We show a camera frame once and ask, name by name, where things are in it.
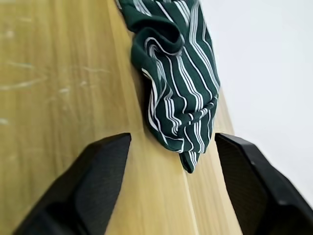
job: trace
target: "light wood panel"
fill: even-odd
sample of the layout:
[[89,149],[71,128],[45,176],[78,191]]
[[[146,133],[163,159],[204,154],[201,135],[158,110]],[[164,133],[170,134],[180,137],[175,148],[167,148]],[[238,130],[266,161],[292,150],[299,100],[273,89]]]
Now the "light wood panel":
[[[186,174],[142,118],[143,78],[114,0],[0,0],[0,234],[10,234],[90,142],[131,132],[107,235],[240,229],[214,142]],[[232,133],[223,95],[216,130]]]

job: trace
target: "wooden surface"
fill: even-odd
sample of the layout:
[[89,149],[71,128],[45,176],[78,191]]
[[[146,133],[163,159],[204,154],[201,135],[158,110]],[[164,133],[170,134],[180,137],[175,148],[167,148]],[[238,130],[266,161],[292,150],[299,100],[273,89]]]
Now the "wooden surface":
[[[90,142],[131,132],[107,235],[236,235],[214,142],[195,173],[147,131],[114,0],[0,0],[0,234]],[[215,130],[232,133],[223,95]]]

